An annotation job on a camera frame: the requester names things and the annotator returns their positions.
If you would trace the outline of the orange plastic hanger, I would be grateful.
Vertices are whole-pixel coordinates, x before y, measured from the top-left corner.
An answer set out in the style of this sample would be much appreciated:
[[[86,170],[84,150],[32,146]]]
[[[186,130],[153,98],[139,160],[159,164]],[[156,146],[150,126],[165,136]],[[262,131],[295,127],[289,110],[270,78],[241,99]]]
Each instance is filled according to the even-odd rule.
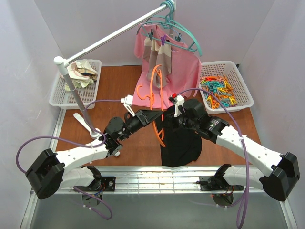
[[[152,74],[151,74],[151,79],[150,79],[150,89],[149,89],[149,93],[147,95],[145,95],[144,97],[142,97],[140,95],[140,89],[142,88],[141,84],[136,87],[136,92],[137,92],[138,98],[140,98],[141,100],[145,100],[146,98],[149,99],[149,103],[150,103],[149,108],[150,108],[151,111],[153,111],[153,104],[155,102],[155,95],[154,95],[154,92],[153,92],[153,89],[152,89],[153,88],[153,79],[154,79],[155,73],[157,73],[157,76],[160,78],[161,111],[164,111],[164,108],[163,108],[163,75],[162,75],[162,71],[160,69],[161,66],[162,65],[159,64],[159,65],[156,65],[153,68],[153,71],[152,71]],[[158,131],[157,124],[156,124],[155,121],[153,121],[152,125],[153,125],[155,136],[156,136],[158,142],[160,143],[160,146],[166,147],[165,143],[163,142],[163,140],[164,140],[164,129],[162,128],[160,131]]]

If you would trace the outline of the black underwear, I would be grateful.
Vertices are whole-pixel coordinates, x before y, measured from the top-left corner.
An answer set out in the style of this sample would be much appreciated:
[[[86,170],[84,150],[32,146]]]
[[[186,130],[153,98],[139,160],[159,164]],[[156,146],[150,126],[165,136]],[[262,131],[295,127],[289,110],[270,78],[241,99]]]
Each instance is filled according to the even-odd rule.
[[[164,127],[161,146],[161,161],[163,166],[179,167],[196,161],[202,151],[202,139],[193,130],[179,127],[176,130]]]

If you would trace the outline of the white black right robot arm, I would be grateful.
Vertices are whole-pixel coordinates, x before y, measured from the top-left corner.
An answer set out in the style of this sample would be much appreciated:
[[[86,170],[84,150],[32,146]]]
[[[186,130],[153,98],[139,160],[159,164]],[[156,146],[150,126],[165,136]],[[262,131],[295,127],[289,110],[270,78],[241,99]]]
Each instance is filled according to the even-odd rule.
[[[225,120],[208,115],[197,99],[185,100],[171,96],[173,104],[164,115],[169,129],[184,128],[195,131],[201,138],[223,146],[248,159],[252,167],[235,167],[224,164],[215,175],[201,181],[206,189],[226,190],[236,186],[249,186],[265,191],[278,201],[285,201],[300,179],[297,157],[287,152],[270,150],[238,131]]]

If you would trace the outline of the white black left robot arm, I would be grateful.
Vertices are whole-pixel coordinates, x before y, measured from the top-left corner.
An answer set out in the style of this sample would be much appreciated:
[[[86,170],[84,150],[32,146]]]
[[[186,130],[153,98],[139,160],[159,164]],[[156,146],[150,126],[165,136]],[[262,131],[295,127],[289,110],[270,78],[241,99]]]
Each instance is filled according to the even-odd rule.
[[[158,110],[138,110],[135,115],[112,118],[104,136],[84,147],[53,152],[44,150],[26,172],[38,199],[46,199],[61,188],[81,187],[84,191],[100,191],[106,186],[100,172],[88,163],[118,153],[121,141],[162,116]]]

